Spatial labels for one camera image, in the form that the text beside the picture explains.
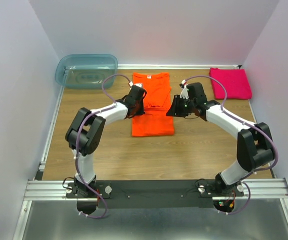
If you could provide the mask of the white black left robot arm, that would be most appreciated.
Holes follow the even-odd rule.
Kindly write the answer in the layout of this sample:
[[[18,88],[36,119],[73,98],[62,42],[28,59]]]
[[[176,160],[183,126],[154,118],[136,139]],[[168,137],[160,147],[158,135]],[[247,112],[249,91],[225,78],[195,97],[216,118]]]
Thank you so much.
[[[73,152],[76,168],[74,186],[68,186],[68,191],[83,198],[98,196],[93,156],[104,127],[116,121],[143,115],[143,99],[146,94],[143,85],[137,83],[130,87],[127,95],[111,105],[93,110],[84,107],[78,110],[65,135]]]

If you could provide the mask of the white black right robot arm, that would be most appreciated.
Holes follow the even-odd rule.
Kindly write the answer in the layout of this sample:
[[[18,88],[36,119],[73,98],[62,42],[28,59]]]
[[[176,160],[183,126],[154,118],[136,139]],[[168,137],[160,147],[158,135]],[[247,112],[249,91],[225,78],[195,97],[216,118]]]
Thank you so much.
[[[174,96],[166,116],[185,118],[194,114],[237,140],[236,161],[215,177],[213,188],[218,195],[227,195],[238,182],[275,160],[276,151],[267,124],[247,121],[227,111],[221,103],[208,100],[199,82],[188,84],[184,80],[180,87],[182,91]]]

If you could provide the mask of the orange t shirt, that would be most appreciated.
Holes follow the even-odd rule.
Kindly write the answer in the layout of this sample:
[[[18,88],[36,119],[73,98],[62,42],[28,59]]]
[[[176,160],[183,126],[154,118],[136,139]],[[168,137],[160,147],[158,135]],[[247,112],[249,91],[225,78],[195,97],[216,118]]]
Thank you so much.
[[[133,83],[142,84],[147,91],[143,100],[144,114],[132,118],[132,137],[159,137],[174,135],[173,118],[166,116],[171,107],[170,75],[133,73]]]

